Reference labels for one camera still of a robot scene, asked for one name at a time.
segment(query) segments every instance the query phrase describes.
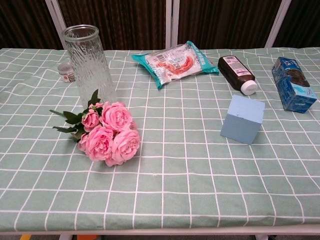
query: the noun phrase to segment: table edge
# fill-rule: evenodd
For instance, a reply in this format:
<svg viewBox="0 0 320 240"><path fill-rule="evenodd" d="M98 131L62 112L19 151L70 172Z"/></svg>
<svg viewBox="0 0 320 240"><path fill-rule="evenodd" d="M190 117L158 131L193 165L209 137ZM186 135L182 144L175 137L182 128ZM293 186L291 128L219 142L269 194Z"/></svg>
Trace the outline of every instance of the table edge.
<svg viewBox="0 0 320 240"><path fill-rule="evenodd" d="M0 232L0 235L319 235L320 224L288 226L235 226L218 228L157 228L157 229L117 229L79 231L14 231Z"/></svg>

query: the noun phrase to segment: glass vase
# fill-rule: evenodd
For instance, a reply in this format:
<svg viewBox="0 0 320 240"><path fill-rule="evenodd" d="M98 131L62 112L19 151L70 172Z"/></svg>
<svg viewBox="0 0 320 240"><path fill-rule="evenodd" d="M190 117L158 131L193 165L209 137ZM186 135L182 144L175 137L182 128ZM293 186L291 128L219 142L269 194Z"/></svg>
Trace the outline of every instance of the glass vase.
<svg viewBox="0 0 320 240"><path fill-rule="evenodd" d="M95 90L103 102L117 101L107 59L99 37L99 29L92 25L70 26L63 30L75 82L83 109Z"/></svg>

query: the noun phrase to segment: blue carton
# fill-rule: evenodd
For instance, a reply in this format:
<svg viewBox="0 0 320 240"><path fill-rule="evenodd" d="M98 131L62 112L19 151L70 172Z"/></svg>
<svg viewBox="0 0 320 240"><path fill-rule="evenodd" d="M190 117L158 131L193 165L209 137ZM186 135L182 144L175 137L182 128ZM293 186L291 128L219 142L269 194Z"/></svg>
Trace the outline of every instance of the blue carton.
<svg viewBox="0 0 320 240"><path fill-rule="evenodd" d="M278 57L272 75L285 110L304 114L317 100L296 60Z"/></svg>
<svg viewBox="0 0 320 240"><path fill-rule="evenodd" d="M252 144L261 127L264 111L264 102L233 95L220 135Z"/></svg>

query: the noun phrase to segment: tablecloth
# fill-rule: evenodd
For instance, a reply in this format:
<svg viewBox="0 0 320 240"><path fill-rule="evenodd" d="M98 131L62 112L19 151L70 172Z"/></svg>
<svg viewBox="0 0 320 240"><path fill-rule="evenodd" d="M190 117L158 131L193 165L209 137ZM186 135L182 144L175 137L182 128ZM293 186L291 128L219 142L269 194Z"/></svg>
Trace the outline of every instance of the tablecloth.
<svg viewBox="0 0 320 240"><path fill-rule="evenodd" d="M79 231L320 223L320 104L284 111L271 69L293 58L320 97L320 48L204 50L237 56L265 103L252 145L220 136L232 95L222 75L157 90L130 55L106 51L119 101L141 146L122 166L92 162L49 112L81 111L76 83L59 79L64 50L0 50L0 231Z"/></svg>

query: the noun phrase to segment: snack package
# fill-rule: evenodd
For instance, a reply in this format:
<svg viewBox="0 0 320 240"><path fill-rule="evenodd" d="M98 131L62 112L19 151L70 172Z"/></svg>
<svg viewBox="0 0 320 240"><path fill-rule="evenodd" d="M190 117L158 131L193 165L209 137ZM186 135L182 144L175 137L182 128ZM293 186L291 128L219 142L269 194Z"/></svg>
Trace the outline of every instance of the snack package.
<svg viewBox="0 0 320 240"><path fill-rule="evenodd" d="M191 41L150 54L132 55L132 59L148 70L158 89L173 80L193 74L219 74L218 67L214 66Z"/></svg>
<svg viewBox="0 0 320 240"><path fill-rule="evenodd" d="M317 100L296 60L278 57L272 75L285 110L305 113Z"/></svg>

